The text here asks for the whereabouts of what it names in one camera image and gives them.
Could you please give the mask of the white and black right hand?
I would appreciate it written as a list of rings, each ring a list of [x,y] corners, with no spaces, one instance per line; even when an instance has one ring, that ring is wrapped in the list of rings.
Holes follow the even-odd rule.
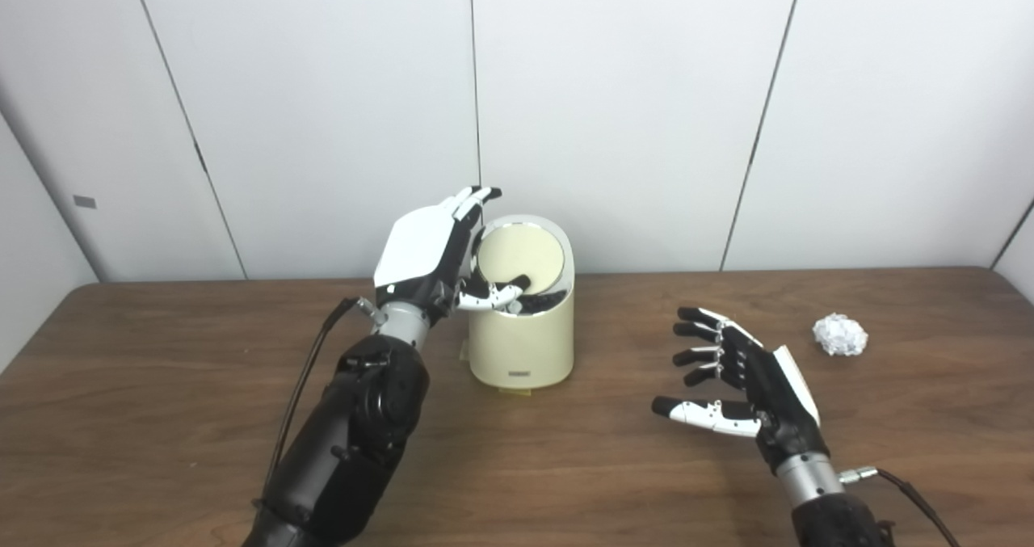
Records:
[[[723,381],[746,400],[678,399],[657,396],[653,414],[716,433],[753,438],[776,472],[794,456],[831,456],[821,417],[804,375],[787,346],[767,348],[735,320],[705,308],[680,307],[673,333],[705,341],[672,356],[676,367],[693,369],[686,386]]]

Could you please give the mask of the white and black left hand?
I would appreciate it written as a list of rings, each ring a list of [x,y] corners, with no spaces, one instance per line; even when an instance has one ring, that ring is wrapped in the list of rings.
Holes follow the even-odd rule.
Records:
[[[465,187],[396,220],[373,275],[376,304],[413,305],[434,326],[455,309],[501,310],[527,292],[527,275],[494,284],[460,274],[484,205],[499,196],[498,187]]]

